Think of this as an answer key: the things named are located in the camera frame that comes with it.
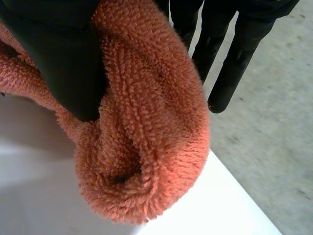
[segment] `gray floor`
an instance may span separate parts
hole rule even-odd
[[[235,19],[210,71],[209,94]],[[196,31],[190,52],[200,34]],[[313,1],[301,0],[261,42],[228,107],[211,115],[211,147],[284,235],[313,234]]]

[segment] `white surface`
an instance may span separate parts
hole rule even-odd
[[[73,147],[53,113],[0,97],[1,235],[280,235],[212,152],[195,186],[163,216],[114,225],[81,198]]]

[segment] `orange towel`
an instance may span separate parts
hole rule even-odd
[[[209,151],[209,117],[197,72],[150,0],[103,0],[91,20],[110,80],[96,122],[75,119],[0,24],[0,91],[56,112],[76,143],[82,196],[114,221],[142,223],[194,184]]]

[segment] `black object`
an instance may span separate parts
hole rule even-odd
[[[81,121],[96,120],[106,78],[90,25],[99,0],[0,0],[0,20],[50,92]]]
[[[170,1],[172,16],[179,16],[172,17],[174,27],[187,48],[195,30],[195,14],[202,2]],[[298,2],[299,0],[204,0],[201,34],[192,56],[202,83],[223,43],[229,22],[236,11],[239,11],[233,42],[208,99],[213,113],[226,109],[259,42],[271,31],[275,20],[288,15]]]

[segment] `white table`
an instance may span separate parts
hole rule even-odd
[[[280,235],[213,152],[195,186],[163,216],[114,225],[80,196],[73,147],[52,112],[0,97],[1,235]]]

